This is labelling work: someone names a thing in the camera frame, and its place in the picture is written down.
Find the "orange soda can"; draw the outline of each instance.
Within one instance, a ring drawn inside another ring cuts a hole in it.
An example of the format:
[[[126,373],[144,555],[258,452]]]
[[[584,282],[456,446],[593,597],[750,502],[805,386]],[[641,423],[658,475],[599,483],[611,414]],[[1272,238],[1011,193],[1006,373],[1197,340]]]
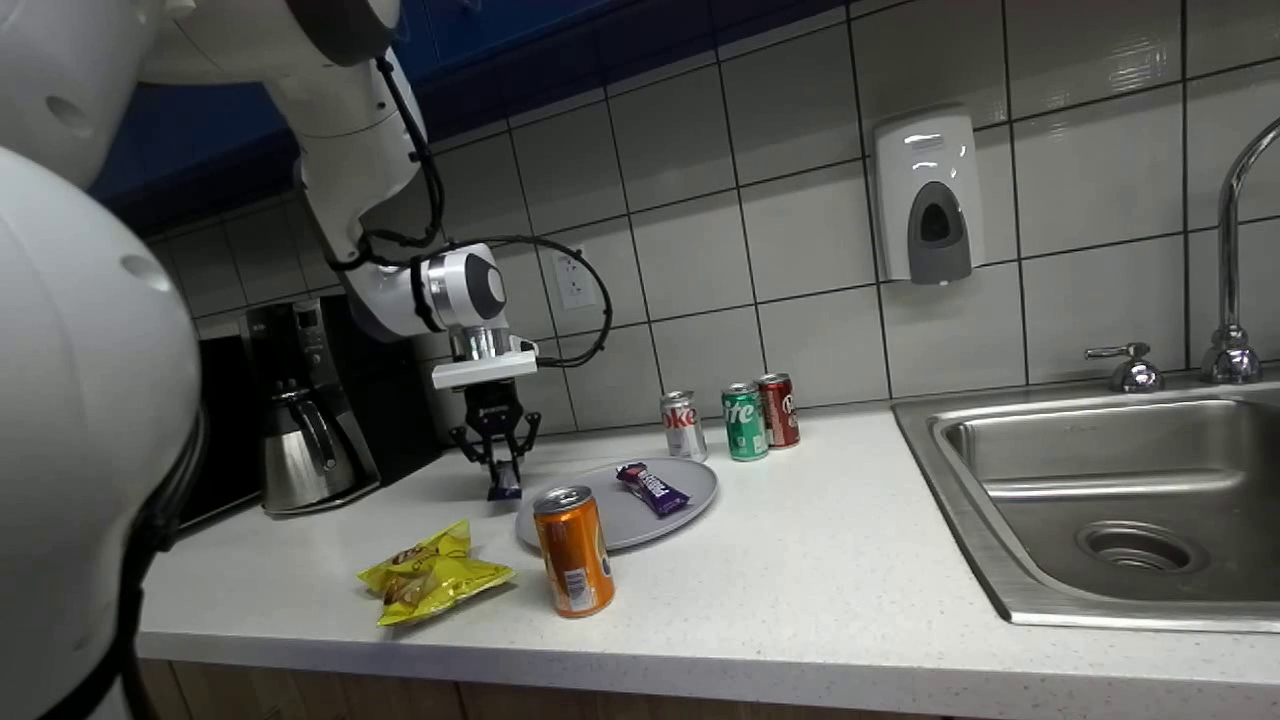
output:
[[[599,502],[593,489],[552,489],[532,502],[534,540],[558,614],[593,614],[611,599]]]

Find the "coffee maker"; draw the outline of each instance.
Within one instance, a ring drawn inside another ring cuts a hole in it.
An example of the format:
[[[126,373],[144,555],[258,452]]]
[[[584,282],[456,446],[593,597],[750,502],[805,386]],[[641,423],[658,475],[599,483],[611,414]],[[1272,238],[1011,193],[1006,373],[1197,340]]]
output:
[[[269,516],[353,502],[445,452],[411,344],[367,334],[346,296],[249,311],[249,346],[269,403]]]

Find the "blue trim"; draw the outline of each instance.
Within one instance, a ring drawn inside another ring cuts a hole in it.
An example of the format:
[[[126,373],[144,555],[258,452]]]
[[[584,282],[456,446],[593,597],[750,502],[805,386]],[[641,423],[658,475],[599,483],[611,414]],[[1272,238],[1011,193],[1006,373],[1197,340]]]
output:
[[[405,0],[397,51],[431,138],[750,36],[838,0]],[[136,232],[290,188],[258,87],[140,87],[93,185]]]

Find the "plate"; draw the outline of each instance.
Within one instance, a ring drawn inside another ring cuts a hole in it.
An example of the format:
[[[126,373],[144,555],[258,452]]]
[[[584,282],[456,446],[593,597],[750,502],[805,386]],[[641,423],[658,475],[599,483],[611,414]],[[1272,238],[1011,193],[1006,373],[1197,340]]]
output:
[[[655,545],[655,540],[686,527],[690,519],[699,519],[718,494],[718,479],[706,462],[694,462],[683,455],[642,455],[641,462],[648,462],[648,471],[655,471],[665,483],[672,483],[686,494],[683,510],[651,516],[651,506],[641,494],[623,490],[623,483],[617,479],[617,467],[623,467],[623,462],[599,462],[599,467],[567,479],[567,483],[587,483],[595,490],[607,553]],[[514,510],[514,535],[532,553],[540,549],[534,527],[532,527],[534,494],[527,494]]]

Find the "yellow chip bag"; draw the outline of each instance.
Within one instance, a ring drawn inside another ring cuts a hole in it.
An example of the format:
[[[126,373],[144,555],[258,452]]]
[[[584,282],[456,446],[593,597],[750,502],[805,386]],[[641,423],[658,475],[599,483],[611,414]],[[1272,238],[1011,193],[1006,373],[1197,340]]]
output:
[[[359,584],[384,599],[380,624],[411,624],[508,584],[505,562],[471,558],[471,522],[449,522],[441,535],[411,545],[359,570]]]
[[[370,593],[370,597],[384,597],[384,576],[390,570],[416,570],[416,569],[428,569],[431,558],[464,558],[471,555],[471,522],[467,519],[456,519],[449,522],[445,532],[434,532],[431,540],[420,540],[370,569],[359,570],[359,584]]]

